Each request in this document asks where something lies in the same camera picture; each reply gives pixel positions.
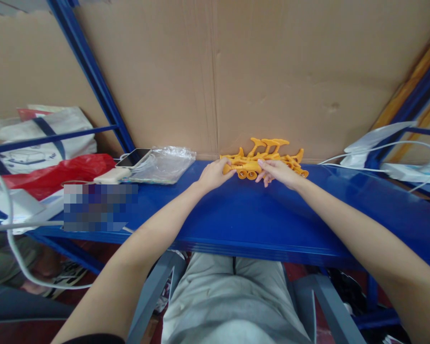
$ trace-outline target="white plastic bag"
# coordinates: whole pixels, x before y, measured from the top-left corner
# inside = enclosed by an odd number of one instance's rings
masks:
[[[370,131],[369,133],[365,134],[359,140],[347,146],[344,149],[344,152],[354,153],[357,151],[367,151],[375,147],[383,139],[388,138],[390,135],[393,135],[404,128],[414,127],[414,126],[416,126],[416,122],[411,121],[411,122],[400,122],[400,123],[390,124],[384,127],[374,129],[373,131]],[[353,167],[353,168],[364,168],[365,161],[368,157],[368,154],[369,152],[348,155],[341,161],[341,166]]]
[[[4,143],[29,140],[53,134],[91,129],[92,125],[79,107],[68,107],[44,118],[21,122],[19,118],[0,120],[0,140]],[[0,160],[12,174],[30,173],[62,160],[97,152],[94,134],[44,143],[0,153]]]

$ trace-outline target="power strip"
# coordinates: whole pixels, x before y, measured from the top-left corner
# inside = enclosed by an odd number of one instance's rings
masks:
[[[430,183],[430,172],[420,172],[419,170],[422,167],[423,166],[383,163],[381,165],[381,170],[384,170],[389,177],[399,181],[411,183],[423,183],[428,181],[428,183]]]

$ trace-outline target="red plastic bag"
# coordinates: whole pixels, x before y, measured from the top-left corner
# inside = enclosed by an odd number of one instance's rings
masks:
[[[62,189],[61,184],[64,182],[70,180],[91,182],[110,171],[115,164],[108,154],[86,154],[29,174],[5,175],[3,179],[10,189],[24,189],[40,201]]]

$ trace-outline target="hand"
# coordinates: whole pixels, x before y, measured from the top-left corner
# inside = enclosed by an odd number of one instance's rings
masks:
[[[258,175],[255,182],[258,183],[261,178],[265,176],[264,187],[268,187],[272,179],[275,178],[279,182],[282,182],[289,189],[295,190],[295,186],[305,180],[305,178],[292,171],[290,167],[280,160],[265,161],[260,159],[258,160],[258,164],[263,169],[263,172]]]
[[[202,171],[201,176],[196,183],[206,192],[216,189],[236,174],[236,170],[232,170],[227,174],[223,174],[223,167],[226,164],[231,165],[231,161],[228,158],[216,160],[208,164]]]

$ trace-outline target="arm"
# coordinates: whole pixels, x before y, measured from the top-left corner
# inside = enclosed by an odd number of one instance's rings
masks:
[[[261,163],[298,192],[353,256],[373,275],[394,305],[413,343],[430,343],[430,266],[384,226],[300,177],[280,161]],[[257,182],[263,177],[260,174]]]
[[[153,215],[121,245],[52,344],[92,333],[110,333],[127,339],[149,270],[175,240],[199,200],[234,175],[232,172],[222,174],[226,162],[225,158],[207,165],[197,182]]]

